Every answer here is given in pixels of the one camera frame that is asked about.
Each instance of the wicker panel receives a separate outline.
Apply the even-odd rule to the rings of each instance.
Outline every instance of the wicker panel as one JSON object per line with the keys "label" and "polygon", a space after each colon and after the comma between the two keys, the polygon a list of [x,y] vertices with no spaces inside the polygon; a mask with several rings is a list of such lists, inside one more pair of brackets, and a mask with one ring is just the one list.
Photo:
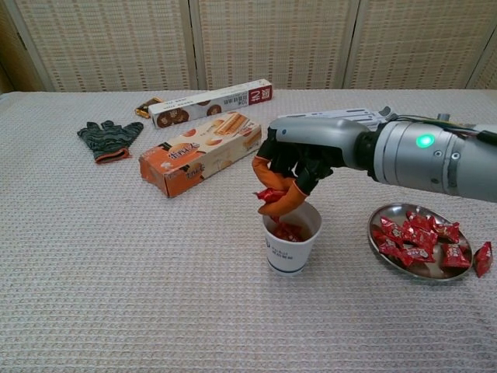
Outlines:
{"label": "wicker panel", "polygon": [[362,1],[345,87],[465,88],[495,14],[495,0]]}
{"label": "wicker panel", "polygon": [[181,0],[17,0],[56,91],[188,89]]}
{"label": "wicker panel", "polygon": [[208,89],[269,79],[276,88],[342,84],[356,2],[199,1]]}
{"label": "wicker panel", "polygon": [[36,73],[31,58],[17,36],[17,30],[5,3],[0,0],[0,64],[2,91],[9,87],[18,91],[43,90],[43,84]]}
{"label": "wicker panel", "polygon": [[488,58],[483,61],[483,67],[474,84],[476,89],[497,89],[497,34],[494,33],[493,42],[488,44]]}

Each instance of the robotic arm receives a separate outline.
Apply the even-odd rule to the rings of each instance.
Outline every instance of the robotic arm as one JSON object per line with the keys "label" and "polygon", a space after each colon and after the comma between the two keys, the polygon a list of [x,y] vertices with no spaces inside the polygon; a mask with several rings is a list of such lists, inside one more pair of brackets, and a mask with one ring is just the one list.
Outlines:
{"label": "robotic arm", "polygon": [[375,131],[343,118],[277,119],[252,165],[267,187],[288,192],[259,213],[290,212],[335,167],[366,171],[379,183],[497,202],[497,134],[490,128],[407,116]]}

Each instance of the table surface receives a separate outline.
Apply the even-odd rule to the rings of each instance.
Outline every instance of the table surface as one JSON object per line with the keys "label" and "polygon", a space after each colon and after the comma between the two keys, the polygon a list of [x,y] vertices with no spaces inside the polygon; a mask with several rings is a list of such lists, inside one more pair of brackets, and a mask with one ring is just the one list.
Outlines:
{"label": "table surface", "polygon": [[[497,242],[494,204],[337,169],[308,198],[324,224],[308,265],[280,277],[252,156],[172,199],[140,176],[142,152],[207,118],[156,130],[134,108],[189,94],[0,97],[0,371],[497,371],[497,270],[427,284],[367,243],[370,214],[406,202],[459,221],[475,251]],[[471,90],[276,90],[240,111],[266,128],[284,113],[385,105],[497,123],[495,92]],[[133,158],[93,162],[76,132],[104,120],[142,120]]]}

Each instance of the black glove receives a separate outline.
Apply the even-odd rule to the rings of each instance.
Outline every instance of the black glove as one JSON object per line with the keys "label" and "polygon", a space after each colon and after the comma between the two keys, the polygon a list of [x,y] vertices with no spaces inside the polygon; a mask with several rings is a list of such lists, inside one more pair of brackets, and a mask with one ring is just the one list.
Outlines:
{"label": "black glove", "polygon": [[98,164],[128,158],[128,148],[143,130],[143,124],[134,122],[125,128],[114,125],[111,120],[102,123],[102,129],[94,122],[88,122],[86,128],[78,131],[78,136],[93,151]]}

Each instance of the white paper cup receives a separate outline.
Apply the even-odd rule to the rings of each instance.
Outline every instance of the white paper cup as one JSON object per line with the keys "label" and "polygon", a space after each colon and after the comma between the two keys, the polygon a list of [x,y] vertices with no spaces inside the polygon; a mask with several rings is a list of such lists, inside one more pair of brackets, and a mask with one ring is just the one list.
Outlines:
{"label": "white paper cup", "polygon": [[321,215],[308,202],[280,218],[280,221],[303,227],[303,242],[290,242],[273,235],[276,223],[269,217],[262,217],[266,234],[266,253],[269,267],[282,276],[294,276],[305,267],[314,241],[321,231]]}

